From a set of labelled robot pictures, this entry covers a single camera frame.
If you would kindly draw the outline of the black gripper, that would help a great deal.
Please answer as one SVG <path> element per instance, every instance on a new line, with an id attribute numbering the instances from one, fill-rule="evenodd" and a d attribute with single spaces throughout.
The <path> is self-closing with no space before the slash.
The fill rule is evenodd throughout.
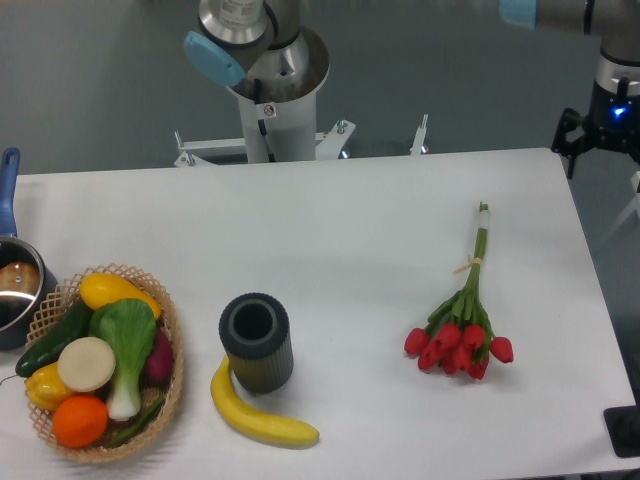
<path id="1" fill-rule="evenodd" d="M 568 179 L 573 178 L 578 157 L 592 149 L 623 153 L 639 162 L 638 95 L 621 96 L 595 83 L 587 115 L 563 110 L 551 150 L 568 161 Z"/>

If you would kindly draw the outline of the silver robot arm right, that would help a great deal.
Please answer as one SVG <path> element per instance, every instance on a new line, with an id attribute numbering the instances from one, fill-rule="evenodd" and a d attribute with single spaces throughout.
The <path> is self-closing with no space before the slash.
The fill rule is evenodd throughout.
<path id="1" fill-rule="evenodd" d="M 566 108 L 551 150 L 569 160 L 592 149 L 639 161 L 639 3 L 637 1 L 501 1 L 503 21 L 600 39 L 600 58 L 585 115 Z"/>

